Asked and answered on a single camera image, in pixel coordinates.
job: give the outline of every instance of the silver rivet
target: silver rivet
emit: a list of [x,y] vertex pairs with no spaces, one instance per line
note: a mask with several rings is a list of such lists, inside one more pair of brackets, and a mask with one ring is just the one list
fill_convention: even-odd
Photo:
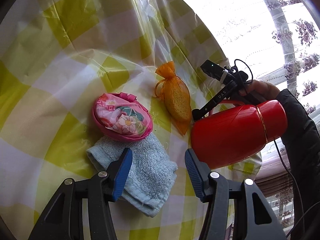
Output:
[[64,184],[66,184],[66,185],[72,184],[72,179],[66,179],[66,180],[64,181]]
[[245,179],[244,183],[247,185],[253,185],[253,180],[252,179]]
[[211,176],[212,178],[214,178],[214,179],[217,179],[217,178],[220,177],[220,174],[214,171],[214,172],[211,172],[211,173],[210,173],[210,176]]
[[100,178],[106,177],[107,175],[108,175],[108,173],[107,173],[106,171],[100,171],[100,172],[98,173],[98,176],[99,176]]

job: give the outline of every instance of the black jacket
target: black jacket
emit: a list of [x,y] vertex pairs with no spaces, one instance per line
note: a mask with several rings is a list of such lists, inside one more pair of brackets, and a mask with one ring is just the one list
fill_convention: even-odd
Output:
[[[303,210],[306,212],[320,201],[320,137],[315,123],[304,107],[285,89],[276,99],[282,104],[288,119],[288,128],[281,137],[286,148],[290,168],[301,193]],[[293,183],[294,223],[302,215],[296,186]],[[305,216],[305,234],[302,222],[292,231],[291,240],[320,239],[320,204]]]

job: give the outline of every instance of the human hand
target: human hand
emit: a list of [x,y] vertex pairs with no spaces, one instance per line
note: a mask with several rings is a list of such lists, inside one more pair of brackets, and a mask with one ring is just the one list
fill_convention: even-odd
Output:
[[[262,80],[253,80],[250,85],[246,86],[248,93],[255,90],[257,93],[262,95],[266,100],[276,99],[277,95],[280,93],[280,90],[271,83],[262,81]],[[245,96],[246,92],[244,89],[239,90],[239,95]]]

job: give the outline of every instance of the red pitcher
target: red pitcher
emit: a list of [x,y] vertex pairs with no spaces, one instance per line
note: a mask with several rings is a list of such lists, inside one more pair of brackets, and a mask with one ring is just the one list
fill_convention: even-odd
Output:
[[196,121],[191,131],[192,148],[210,169],[251,157],[287,129],[286,114],[277,100],[257,106],[243,105],[240,101],[229,103],[240,106]]

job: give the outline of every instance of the plastic tablecloth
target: plastic tablecloth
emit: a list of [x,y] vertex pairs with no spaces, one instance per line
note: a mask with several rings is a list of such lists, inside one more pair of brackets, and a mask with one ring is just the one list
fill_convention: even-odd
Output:
[[[199,108],[220,89],[200,65],[228,60],[183,0],[17,0],[0,25],[0,44],[0,214],[18,240],[28,239],[65,178],[96,173],[86,149],[102,134],[90,109],[102,93],[121,91],[149,109],[153,132],[179,168],[156,217],[126,201],[110,205],[118,239],[198,239],[207,206],[184,164],[190,132],[181,136],[154,97],[161,80],[155,69],[173,60],[191,107]],[[218,171],[242,180],[254,178],[260,164],[258,154]],[[84,235],[89,239],[86,202]]]

